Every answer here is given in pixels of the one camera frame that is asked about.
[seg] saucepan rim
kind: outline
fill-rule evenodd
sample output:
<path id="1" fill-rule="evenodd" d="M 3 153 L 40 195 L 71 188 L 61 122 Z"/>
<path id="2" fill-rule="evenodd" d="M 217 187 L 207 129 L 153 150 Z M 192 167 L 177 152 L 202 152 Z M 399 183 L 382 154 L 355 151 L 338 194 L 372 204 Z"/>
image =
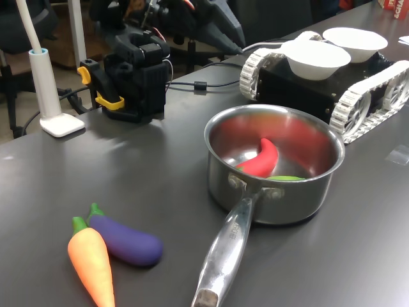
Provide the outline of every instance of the saucepan rim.
<path id="1" fill-rule="evenodd" d="M 237 110 L 241 110 L 241 109 L 251 109 L 251 110 L 273 110 L 273 111 L 277 111 L 278 113 L 288 113 L 289 111 L 295 114 L 298 114 L 300 116 L 303 116 L 307 119 L 312 120 L 313 122 L 318 123 L 319 125 L 323 126 L 324 128 L 326 128 L 328 130 L 328 136 L 329 138 L 331 138 L 334 141 L 335 146 L 338 148 L 338 153 L 337 153 L 337 162 L 326 172 L 312 177 L 312 178 L 307 178 L 307 179 L 303 179 L 303 180 L 289 180 L 289 181 L 282 181 L 282 180 L 272 180 L 272 179 L 267 179 L 267 178 L 263 178 L 263 177 L 257 177 L 257 176 L 252 176 L 249 174 L 246 174 L 242 171 L 240 171 L 239 169 L 234 168 L 232 165 L 228 164 L 225 160 L 221 159 L 219 157 L 219 155 L 217 155 L 211 144 L 210 144 L 210 132 L 212 131 L 212 129 L 214 128 L 214 126 L 216 126 L 216 124 L 218 124 L 220 122 L 220 120 L 223 118 L 224 120 L 228 119 L 229 114 L 234 115 Z M 238 106 L 238 107 L 231 107 L 229 109 L 226 109 L 224 111 L 219 112 L 218 114 L 216 114 L 215 116 L 213 116 L 209 122 L 206 124 L 206 127 L 204 128 L 204 141 L 206 142 L 206 146 L 209 150 L 209 152 L 216 158 L 218 159 L 221 163 L 223 163 L 225 166 L 227 166 L 230 170 L 234 171 L 235 173 L 239 173 L 242 174 L 246 177 L 249 178 L 253 178 L 256 180 L 260 180 L 264 183 L 267 182 L 277 182 L 277 183 L 302 183 L 302 182 L 309 182 L 309 181 L 314 181 L 320 178 L 323 178 L 325 176 L 328 176 L 329 174 L 333 173 L 344 161 L 345 158 L 345 146 L 344 146 L 344 142 L 342 140 L 342 138 L 340 137 L 340 135 L 338 135 L 331 127 L 330 125 L 328 125 L 327 123 L 325 123 L 324 121 L 322 121 L 321 119 L 305 113 L 303 111 L 299 111 L 296 109 L 292 109 L 290 107 L 281 107 L 281 106 L 275 106 L 275 105 L 270 105 L 270 104 L 248 104 L 245 106 Z"/>

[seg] orange carrot toy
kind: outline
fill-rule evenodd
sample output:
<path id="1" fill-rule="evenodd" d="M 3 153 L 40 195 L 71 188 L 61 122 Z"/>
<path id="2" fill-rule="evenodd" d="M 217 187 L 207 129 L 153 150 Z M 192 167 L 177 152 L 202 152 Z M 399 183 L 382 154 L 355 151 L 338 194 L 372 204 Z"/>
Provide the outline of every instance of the orange carrot toy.
<path id="1" fill-rule="evenodd" d="M 74 233 L 68 255 L 79 278 L 98 307 L 115 307 L 111 266 L 101 235 L 81 217 L 72 218 Z"/>

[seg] white lamp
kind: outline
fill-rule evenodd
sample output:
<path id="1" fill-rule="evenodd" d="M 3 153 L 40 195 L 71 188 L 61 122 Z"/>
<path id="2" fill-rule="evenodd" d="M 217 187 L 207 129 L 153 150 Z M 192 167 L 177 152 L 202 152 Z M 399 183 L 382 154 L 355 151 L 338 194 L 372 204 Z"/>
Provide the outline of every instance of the white lamp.
<path id="1" fill-rule="evenodd" d="M 40 46 L 26 0 L 16 0 L 16 2 L 31 47 L 33 48 L 29 51 L 29 58 L 41 113 L 40 125 L 42 129 L 57 138 L 83 129 L 85 127 L 83 121 L 61 112 L 49 52 Z"/>

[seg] saucepan handle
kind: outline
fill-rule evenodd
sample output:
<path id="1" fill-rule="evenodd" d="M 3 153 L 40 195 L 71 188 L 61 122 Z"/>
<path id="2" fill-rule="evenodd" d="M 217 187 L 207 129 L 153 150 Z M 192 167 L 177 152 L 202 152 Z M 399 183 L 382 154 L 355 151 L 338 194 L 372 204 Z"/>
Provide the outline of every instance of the saucepan handle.
<path id="1" fill-rule="evenodd" d="M 219 307 L 235 278 L 259 194 L 247 194 L 232 209 L 203 263 L 192 307 Z"/>

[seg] red chili pepper toy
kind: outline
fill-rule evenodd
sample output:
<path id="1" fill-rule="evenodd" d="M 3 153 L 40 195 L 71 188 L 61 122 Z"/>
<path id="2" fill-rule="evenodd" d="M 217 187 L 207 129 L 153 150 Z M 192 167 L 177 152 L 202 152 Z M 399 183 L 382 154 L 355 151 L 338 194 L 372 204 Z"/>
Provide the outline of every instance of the red chili pepper toy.
<path id="1" fill-rule="evenodd" d="M 261 139 L 261 152 L 257 157 L 240 163 L 236 167 L 252 176 L 268 177 L 275 168 L 278 159 L 279 152 L 275 145 L 268 139 Z"/>

